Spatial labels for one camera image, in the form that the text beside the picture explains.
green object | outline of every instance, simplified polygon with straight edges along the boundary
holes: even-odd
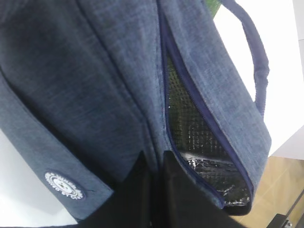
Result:
[[[206,0],[206,4],[208,5],[212,16],[214,17],[219,10],[220,3],[217,0]]]

white table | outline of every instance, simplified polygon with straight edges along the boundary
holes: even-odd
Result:
[[[304,78],[292,0],[237,0],[254,21],[269,58],[265,123],[272,137],[269,156],[304,159]],[[228,53],[251,97],[255,97],[253,64],[239,20],[224,7],[214,18]]]

blue denim fabric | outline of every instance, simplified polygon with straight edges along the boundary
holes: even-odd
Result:
[[[200,1],[162,3],[192,80],[248,172],[256,191],[271,138],[233,65],[206,5]]]
[[[140,151],[157,172],[162,153],[171,150],[157,3],[6,3],[0,128],[48,187],[44,173],[52,169],[93,190],[83,201],[52,191],[72,216],[84,219],[124,180]],[[198,0],[161,3],[196,87],[256,189],[270,137],[207,7]]]

white surface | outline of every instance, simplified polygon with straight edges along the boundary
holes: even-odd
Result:
[[[295,21],[299,40],[304,39],[304,0],[294,0]]]
[[[270,74],[265,123],[273,154],[304,125],[304,80],[291,0],[237,0],[248,12],[264,43]],[[245,86],[254,99],[253,64],[239,20],[224,7],[215,24]]]
[[[0,130],[0,227],[76,224]]]
[[[273,155],[292,159],[304,159],[304,127],[300,128]]]
[[[299,40],[299,48],[301,53],[302,69],[304,69],[304,39]]]

blue fabric bag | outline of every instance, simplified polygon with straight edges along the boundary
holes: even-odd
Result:
[[[0,2],[0,128],[76,219],[111,197],[144,151],[171,150],[230,214],[250,211],[271,139],[268,60],[234,0],[252,52],[252,101],[199,0]]]

